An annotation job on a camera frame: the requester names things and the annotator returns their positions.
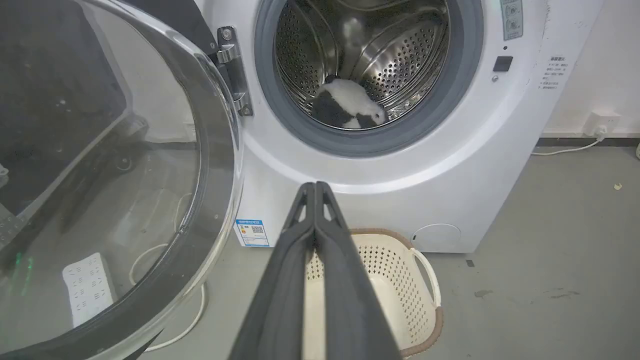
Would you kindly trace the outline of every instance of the white wall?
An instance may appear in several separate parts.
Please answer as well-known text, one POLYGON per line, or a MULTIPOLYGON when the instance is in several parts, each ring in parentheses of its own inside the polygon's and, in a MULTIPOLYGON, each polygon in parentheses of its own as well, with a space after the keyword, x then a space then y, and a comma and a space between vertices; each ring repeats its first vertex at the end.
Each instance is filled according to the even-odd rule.
POLYGON ((612 137, 640 137, 639 0, 605 0, 542 137, 582 136, 598 109, 623 115, 612 137))

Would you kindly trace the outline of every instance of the basket handle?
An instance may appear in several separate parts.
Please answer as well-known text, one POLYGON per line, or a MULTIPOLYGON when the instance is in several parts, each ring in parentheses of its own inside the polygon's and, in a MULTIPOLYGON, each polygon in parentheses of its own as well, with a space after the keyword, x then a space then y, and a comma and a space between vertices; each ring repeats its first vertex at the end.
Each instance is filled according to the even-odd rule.
POLYGON ((415 247, 412 247, 410 250, 413 253, 413 256, 415 256, 418 259, 418 261, 422 263, 422 266, 424 266, 424 269, 426 270, 427 275, 429 276, 429 282, 431 283, 431 291, 433 291, 433 294, 432 294, 433 304, 435 305, 435 307, 441 306, 442 297, 440 296, 440 285, 438 285, 438 278, 436 277, 436 273, 433 271, 433 268, 431 267, 431 264, 429 263, 427 258, 425 258, 421 252, 419 252, 418 250, 415 250, 415 247))

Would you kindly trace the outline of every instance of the wall outlet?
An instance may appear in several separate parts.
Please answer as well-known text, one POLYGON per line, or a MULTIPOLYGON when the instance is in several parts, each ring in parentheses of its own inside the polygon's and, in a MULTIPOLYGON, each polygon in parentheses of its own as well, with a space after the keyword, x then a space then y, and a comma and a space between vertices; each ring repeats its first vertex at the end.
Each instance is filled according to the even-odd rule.
POLYGON ((621 115, 611 110, 593 110, 582 127, 587 136, 595 136, 598 130, 605 129, 604 134, 611 134, 618 126, 621 115))

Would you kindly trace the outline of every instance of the stainless steel drum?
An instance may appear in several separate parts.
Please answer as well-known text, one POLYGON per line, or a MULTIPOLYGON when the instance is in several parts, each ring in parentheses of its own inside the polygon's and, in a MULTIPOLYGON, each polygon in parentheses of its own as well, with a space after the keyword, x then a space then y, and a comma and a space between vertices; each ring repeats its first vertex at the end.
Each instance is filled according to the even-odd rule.
POLYGON ((360 83, 395 120, 425 99, 449 47, 441 0, 289 0, 275 39, 280 77, 308 114, 326 76, 360 83))

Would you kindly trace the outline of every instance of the gray rubber seal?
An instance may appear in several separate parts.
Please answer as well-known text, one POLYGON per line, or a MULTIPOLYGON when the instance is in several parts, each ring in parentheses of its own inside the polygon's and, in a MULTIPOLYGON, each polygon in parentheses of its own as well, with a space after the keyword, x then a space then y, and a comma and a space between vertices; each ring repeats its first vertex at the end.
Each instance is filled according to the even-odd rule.
POLYGON ((430 96, 406 116, 364 131, 343 131, 322 125, 299 110, 279 78, 274 40, 280 12, 287 0, 265 0, 255 27, 255 66, 264 97, 279 121, 296 137, 320 151, 347 157, 379 156, 420 140, 443 122, 464 96, 476 73, 484 38, 479 1, 450 0, 451 39, 447 60, 430 96))

